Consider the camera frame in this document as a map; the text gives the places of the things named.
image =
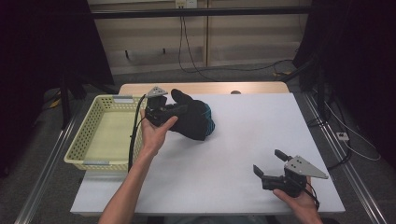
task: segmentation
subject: hand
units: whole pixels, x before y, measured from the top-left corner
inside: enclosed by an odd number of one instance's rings
[[[311,183],[311,177],[307,177],[307,182]],[[306,189],[309,192],[312,192],[312,189],[309,185],[306,185]],[[297,218],[304,224],[311,223],[322,223],[320,216],[318,214],[318,210],[315,206],[314,200],[306,194],[304,191],[297,198],[292,198],[284,191],[280,189],[274,189],[273,193],[280,200],[285,202]]]
[[[140,110],[141,118],[145,117],[145,110]],[[176,123],[177,117],[173,116],[160,127],[153,125],[148,119],[142,120],[143,146],[140,153],[148,153],[152,157],[158,154],[163,146],[166,132]]]

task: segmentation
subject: white wall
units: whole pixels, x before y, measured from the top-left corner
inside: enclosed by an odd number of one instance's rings
[[[175,1],[168,0],[89,0],[89,3],[92,11],[175,8]],[[291,7],[309,4],[310,0],[198,0],[200,8]],[[205,66],[206,63],[270,63],[292,58],[303,37],[306,18],[306,15],[221,16],[188,17],[185,21],[191,49],[198,51],[194,53],[197,55],[194,60]],[[179,47],[180,18],[95,22],[107,55],[114,55],[121,50],[152,52],[168,49],[171,52]],[[185,40],[182,47],[185,51]]]

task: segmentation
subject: black glove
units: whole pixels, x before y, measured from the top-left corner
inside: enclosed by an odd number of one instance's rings
[[[171,94],[178,105],[187,105],[188,110],[178,116],[177,122],[170,130],[190,139],[204,141],[215,130],[209,105],[193,100],[189,95],[176,89],[173,89]]]

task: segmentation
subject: person's left hand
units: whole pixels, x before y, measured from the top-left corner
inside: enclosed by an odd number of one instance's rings
[[[145,110],[140,110],[141,118],[145,117]],[[158,154],[158,150],[163,146],[166,132],[176,123],[177,117],[173,116],[162,126],[156,127],[148,119],[142,120],[143,146],[141,152],[146,152],[152,157]]]

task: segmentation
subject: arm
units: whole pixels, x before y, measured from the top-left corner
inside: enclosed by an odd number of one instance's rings
[[[307,178],[308,183],[311,183],[311,178]],[[274,194],[280,200],[285,202],[297,218],[304,224],[319,224],[322,223],[318,210],[315,207],[314,200],[304,191],[297,198],[291,198],[288,194],[280,189],[274,189]]]
[[[120,188],[108,202],[99,223],[130,223],[134,217],[137,199],[154,156],[163,145],[166,132],[175,124],[172,117],[161,127],[155,127],[147,119],[142,120],[143,146],[134,166],[126,176]]]

